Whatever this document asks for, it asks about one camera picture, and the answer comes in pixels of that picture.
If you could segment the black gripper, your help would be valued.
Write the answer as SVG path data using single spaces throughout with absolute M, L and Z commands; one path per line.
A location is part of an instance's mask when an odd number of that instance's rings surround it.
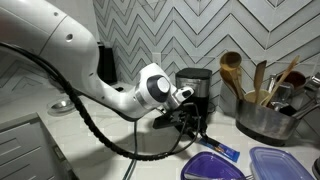
M 185 103 L 175 110 L 169 110 L 158 116 L 152 127 L 154 129 L 176 127 L 182 132 L 196 131 L 200 127 L 197 111 L 195 103 Z

